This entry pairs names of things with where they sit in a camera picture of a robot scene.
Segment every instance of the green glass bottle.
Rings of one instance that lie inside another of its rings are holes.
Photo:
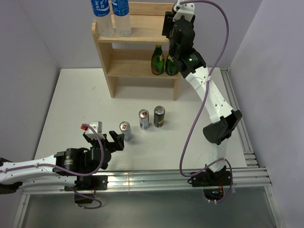
[[[161,75],[165,68],[165,59],[163,57],[162,46],[156,45],[151,58],[151,71],[155,75]]]
[[[178,73],[177,67],[175,66],[170,55],[168,55],[166,59],[166,73],[170,76],[176,75]]]

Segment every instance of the can lid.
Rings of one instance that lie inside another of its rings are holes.
[[[139,117],[144,119],[147,118],[149,116],[149,112],[146,109],[142,109],[139,111]]]
[[[165,108],[162,106],[156,106],[156,108],[154,109],[154,113],[157,115],[163,115],[165,114]]]
[[[119,128],[121,131],[128,131],[130,129],[130,124],[126,121],[120,123]]]

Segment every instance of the blue label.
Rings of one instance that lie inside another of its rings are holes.
[[[117,16],[125,16],[129,13],[128,0],[112,0],[113,13]]]
[[[103,17],[110,13],[109,0],[91,0],[91,4],[97,17]]]

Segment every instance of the can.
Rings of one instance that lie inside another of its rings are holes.
[[[121,122],[119,125],[119,129],[120,129],[121,133],[124,134],[124,140],[126,142],[130,141],[132,139],[131,127],[128,122],[126,122],[126,121]]]
[[[143,130],[149,128],[149,112],[146,109],[142,109],[138,113],[139,115],[139,125]]]
[[[157,106],[154,109],[154,126],[155,127],[162,127],[163,126],[163,121],[165,118],[165,108],[162,106]]]

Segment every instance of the shelf board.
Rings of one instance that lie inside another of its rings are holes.
[[[110,37],[99,36],[98,42],[105,43],[144,43],[144,44],[168,44],[169,40],[162,36],[164,16],[154,15],[130,15],[131,34],[121,37],[116,32]]]
[[[113,49],[109,63],[108,76],[178,79],[179,76],[154,75],[151,72],[153,50]]]

